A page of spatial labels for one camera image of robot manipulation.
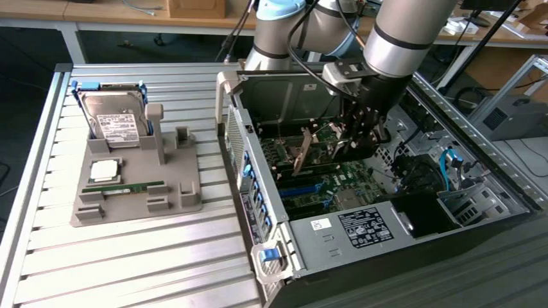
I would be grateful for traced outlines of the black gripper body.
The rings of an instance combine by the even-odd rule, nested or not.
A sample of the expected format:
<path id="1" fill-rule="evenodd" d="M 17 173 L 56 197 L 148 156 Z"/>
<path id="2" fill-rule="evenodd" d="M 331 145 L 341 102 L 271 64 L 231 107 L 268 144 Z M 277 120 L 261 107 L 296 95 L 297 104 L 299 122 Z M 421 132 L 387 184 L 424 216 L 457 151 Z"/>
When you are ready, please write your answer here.
<path id="1" fill-rule="evenodd" d="M 365 76 L 360 82 L 359 105 L 364 111 L 376 110 L 380 115 L 387 115 L 399 103 L 412 75 L 392 78 L 379 75 Z"/>

